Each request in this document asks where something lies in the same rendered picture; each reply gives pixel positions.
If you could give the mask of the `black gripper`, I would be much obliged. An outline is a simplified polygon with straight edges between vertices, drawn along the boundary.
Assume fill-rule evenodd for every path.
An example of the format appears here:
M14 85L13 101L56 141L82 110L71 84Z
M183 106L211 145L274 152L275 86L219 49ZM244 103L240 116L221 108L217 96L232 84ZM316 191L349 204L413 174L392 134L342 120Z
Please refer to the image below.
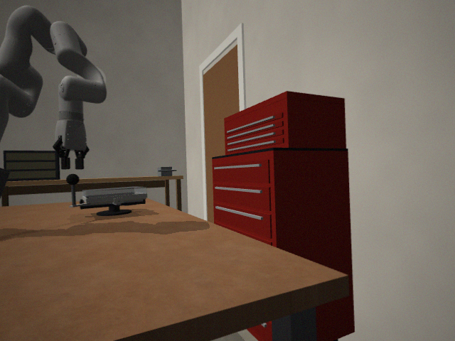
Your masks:
M65 147L67 148L65 148ZM61 119L57 121L55 128L55 144L53 148L61 158L61 169L70 169L69 152L75 150L75 169L84 169L84 158L89 148L85 125L77 119ZM86 149L87 148L87 149ZM79 154L80 152L80 154Z

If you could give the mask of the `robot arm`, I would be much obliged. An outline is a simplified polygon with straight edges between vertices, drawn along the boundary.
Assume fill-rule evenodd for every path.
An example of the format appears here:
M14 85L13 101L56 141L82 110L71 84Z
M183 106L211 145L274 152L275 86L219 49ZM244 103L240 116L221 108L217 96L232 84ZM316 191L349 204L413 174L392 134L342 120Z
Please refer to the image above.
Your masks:
M58 85L59 120L84 121L83 102L99 104L107 96L103 76L85 57L87 47L75 30L62 21L51 24L38 9L22 6L9 17L0 47L0 142L9 114L27 117L41 93L43 78L29 62L33 50L31 36L56 55L63 67L84 78L66 76L61 80L61 90Z

